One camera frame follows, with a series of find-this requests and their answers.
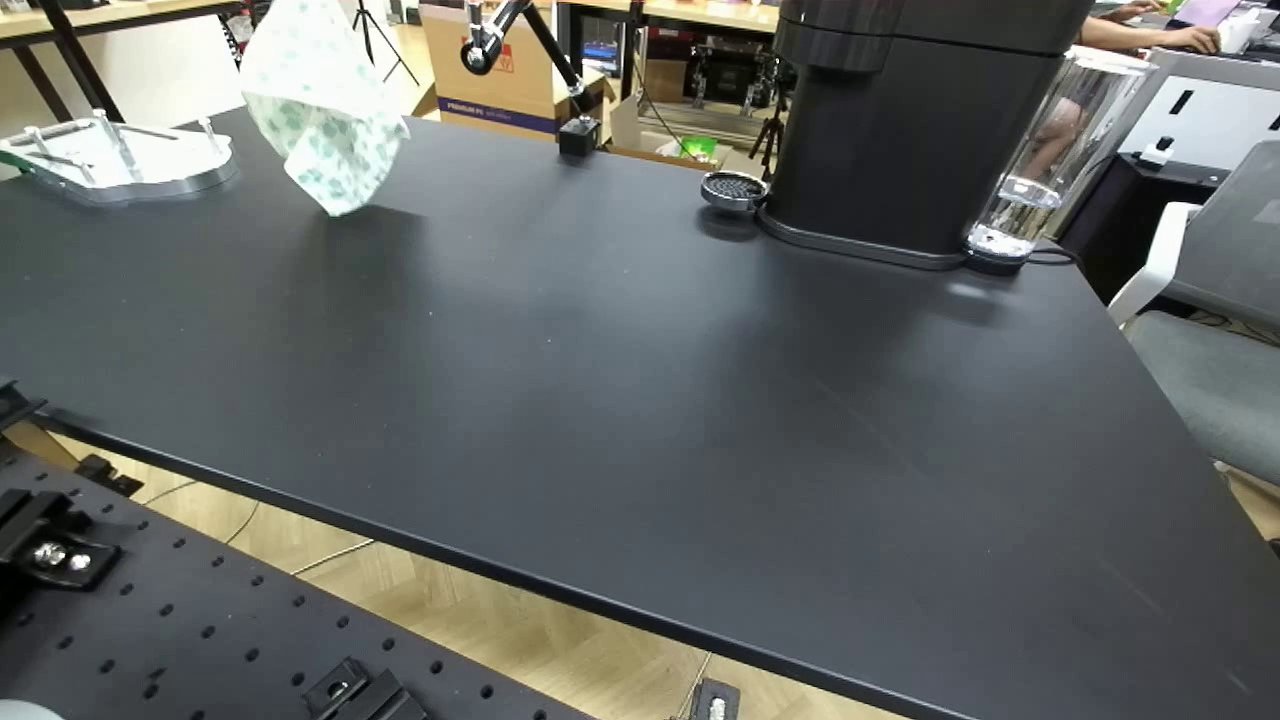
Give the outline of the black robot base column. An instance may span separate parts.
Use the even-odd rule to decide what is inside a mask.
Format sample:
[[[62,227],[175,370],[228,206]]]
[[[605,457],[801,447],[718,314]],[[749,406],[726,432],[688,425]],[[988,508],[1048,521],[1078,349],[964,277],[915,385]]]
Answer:
[[[794,244],[957,265],[1093,0],[786,0],[797,69],[764,224]]]

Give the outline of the person forearm in background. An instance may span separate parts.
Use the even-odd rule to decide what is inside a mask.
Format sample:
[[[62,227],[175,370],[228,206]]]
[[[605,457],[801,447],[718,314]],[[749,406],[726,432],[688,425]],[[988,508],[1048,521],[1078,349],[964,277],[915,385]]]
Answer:
[[[1219,36],[1212,27],[1133,27],[1103,16],[1089,16],[1080,27],[1080,39],[1089,50],[1110,50],[1110,54],[1150,54],[1150,50],[1176,50],[1176,54],[1201,54],[1201,55],[1219,54]]]

